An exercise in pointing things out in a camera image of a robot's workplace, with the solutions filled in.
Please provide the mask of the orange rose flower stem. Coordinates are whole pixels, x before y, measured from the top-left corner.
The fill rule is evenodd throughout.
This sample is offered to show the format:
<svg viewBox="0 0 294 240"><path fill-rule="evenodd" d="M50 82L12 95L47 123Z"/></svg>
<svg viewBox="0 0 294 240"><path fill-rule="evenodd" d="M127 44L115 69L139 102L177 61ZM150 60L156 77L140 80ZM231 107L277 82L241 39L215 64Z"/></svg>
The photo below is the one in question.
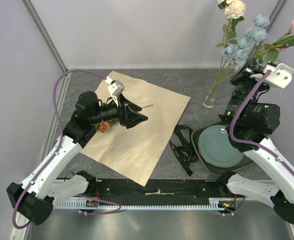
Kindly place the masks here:
<svg viewBox="0 0 294 240"><path fill-rule="evenodd" d="M109 122L102 122L100 125L98 125L97 129L104 133L107 132L113 125L116 123L119 123L117 120L109 121Z"/></svg>

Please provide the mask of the orange wrapping paper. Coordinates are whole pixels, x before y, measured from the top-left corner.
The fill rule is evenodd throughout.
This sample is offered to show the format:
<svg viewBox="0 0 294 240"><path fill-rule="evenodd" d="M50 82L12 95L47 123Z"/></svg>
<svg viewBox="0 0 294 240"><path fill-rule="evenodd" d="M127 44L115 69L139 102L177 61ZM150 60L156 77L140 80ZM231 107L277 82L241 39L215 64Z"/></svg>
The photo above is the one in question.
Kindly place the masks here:
<svg viewBox="0 0 294 240"><path fill-rule="evenodd" d="M115 71L108 76L124 85L124 97L142 107L148 120L130 129L116 124L97 132L81 154L145 186L190 98Z"/></svg>

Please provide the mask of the light blue flower stem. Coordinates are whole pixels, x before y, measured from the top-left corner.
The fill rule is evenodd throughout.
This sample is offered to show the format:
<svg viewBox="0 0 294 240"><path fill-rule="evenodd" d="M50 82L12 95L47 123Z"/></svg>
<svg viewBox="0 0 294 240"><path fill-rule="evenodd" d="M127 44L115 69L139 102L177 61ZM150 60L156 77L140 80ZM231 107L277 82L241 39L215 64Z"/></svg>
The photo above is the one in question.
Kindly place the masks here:
<svg viewBox="0 0 294 240"><path fill-rule="evenodd" d="M244 20L244 17L231 19L223 26L223 42L217 46L222 47L221 62L215 84L209 88L210 94L207 101L213 100L216 87L226 77L231 76L230 71L240 70L246 63L254 45L264 41L267 37L265 28L269 25L270 19L267 15L258 14L254 18L254 25L247 28L239 39L236 39L236 25Z"/></svg>

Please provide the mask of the black ribbon gold lettering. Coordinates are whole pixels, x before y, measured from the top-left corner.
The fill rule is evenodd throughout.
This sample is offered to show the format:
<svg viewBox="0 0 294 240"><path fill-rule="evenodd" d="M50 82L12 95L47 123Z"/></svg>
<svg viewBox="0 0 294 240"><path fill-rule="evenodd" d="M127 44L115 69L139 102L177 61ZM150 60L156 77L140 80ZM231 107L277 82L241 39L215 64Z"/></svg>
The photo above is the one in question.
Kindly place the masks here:
<svg viewBox="0 0 294 240"><path fill-rule="evenodd" d="M185 138L182 134L182 130L188 130L189 138ZM192 145L191 134L193 130L187 125L176 125L173 133L179 138L181 146L175 146L172 141L169 140L171 150L174 152L175 157L181 164L183 169L189 176L192 176L193 171L190 169L190 164L195 163L198 160L194 147Z"/></svg>

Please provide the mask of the cream white rose stem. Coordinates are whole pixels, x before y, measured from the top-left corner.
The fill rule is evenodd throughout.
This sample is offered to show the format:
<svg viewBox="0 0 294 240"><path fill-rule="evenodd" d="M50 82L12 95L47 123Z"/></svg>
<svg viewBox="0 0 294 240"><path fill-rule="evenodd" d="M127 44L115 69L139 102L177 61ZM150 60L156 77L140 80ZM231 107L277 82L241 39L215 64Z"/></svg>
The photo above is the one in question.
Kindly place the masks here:
<svg viewBox="0 0 294 240"><path fill-rule="evenodd" d="M235 65L233 61L236 51L239 50L237 40L235 39L237 36L236 26L244 20L246 10L246 5L241 0L218 0L218 7L224 11L227 23L222 27L222 42L217 45L218 48L222 48L221 62L216 81L209 88L208 101L213 100L216 87L224 80L226 72Z"/></svg>

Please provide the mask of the pink peony flower stem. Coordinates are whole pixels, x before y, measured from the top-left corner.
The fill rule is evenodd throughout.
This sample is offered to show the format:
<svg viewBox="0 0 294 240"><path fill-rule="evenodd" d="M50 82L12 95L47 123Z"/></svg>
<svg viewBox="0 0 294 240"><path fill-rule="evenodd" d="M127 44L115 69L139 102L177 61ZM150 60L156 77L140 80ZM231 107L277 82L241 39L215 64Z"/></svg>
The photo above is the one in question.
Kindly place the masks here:
<svg viewBox="0 0 294 240"><path fill-rule="evenodd" d="M279 37L279 39L277 39L275 42L263 43L264 41L260 42L259 44L255 44L253 46L247 60L249 59L257 60L259 64L263 62L273 62L277 60L280 51L283 51L289 47L293 47L294 46L294 19L291 21L291 26L286 31L286 33L283 34L281 37ZM236 72L231 70L230 71L230 73L232 74L231 76L234 76ZM209 88L204 91L205 93L208 93L208 96L210 94Z"/></svg>

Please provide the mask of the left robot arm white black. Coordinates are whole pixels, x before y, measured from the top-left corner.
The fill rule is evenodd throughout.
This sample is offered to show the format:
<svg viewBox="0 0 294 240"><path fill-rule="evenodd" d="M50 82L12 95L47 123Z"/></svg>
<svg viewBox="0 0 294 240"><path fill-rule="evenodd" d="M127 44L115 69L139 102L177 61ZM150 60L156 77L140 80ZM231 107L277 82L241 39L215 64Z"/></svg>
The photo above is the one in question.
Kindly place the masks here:
<svg viewBox="0 0 294 240"><path fill-rule="evenodd" d="M29 222L41 225L60 203L76 195L90 197L96 192L95 177L84 170L70 180L53 186L54 181L69 163L96 134L101 123L118 120L127 129L147 121L142 108L127 100L122 94L103 103L95 92L80 94L70 121L63 129L57 144L41 164L21 183L11 183L7 188L14 213L20 213Z"/></svg>

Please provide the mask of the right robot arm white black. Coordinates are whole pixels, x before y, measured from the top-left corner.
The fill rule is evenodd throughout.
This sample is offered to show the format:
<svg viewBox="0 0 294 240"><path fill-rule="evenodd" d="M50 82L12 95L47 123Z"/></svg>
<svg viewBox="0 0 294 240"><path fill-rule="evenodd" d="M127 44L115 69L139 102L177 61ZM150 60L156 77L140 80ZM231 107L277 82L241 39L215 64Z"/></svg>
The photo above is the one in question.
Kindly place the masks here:
<svg viewBox="0 0 294 240"><path fill-rule="evenodd" d="M226 171L216 181L216 191L222 197L232 193L259 201L294 225L294 166L269 137L280 125L280 107L258 102L260 92L266 93L271 87L284 89L293 74L293 68L269 62L265 67L244 67L231 79L235 90L219 118L227 127L231 145L259 165L274 184Z"/></svg>

